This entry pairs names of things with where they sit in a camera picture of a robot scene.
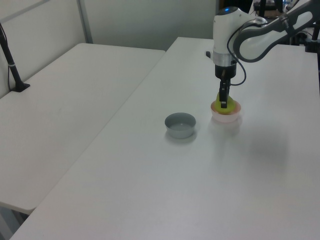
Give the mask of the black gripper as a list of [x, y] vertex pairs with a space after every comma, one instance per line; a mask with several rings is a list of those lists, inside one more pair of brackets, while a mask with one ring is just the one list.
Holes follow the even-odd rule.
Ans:
[[[215, 76], [218, 79], [221, 79], [222, 76], [224, 76], [226, 79], [232, 79], [236, 76], [237, 65], [236, 64], [233, 64], [231, 66], [215, 65], [214, 70], [215, 70]], [[222, 109], [226, 109], [228, 106], [227, 101], [230, 93], [230, 86], [231, 86], [230, 80], [226, 80], [226, 82], [222, 80], [220, 81], [219, 101], [220, 101], [220, 107]]]

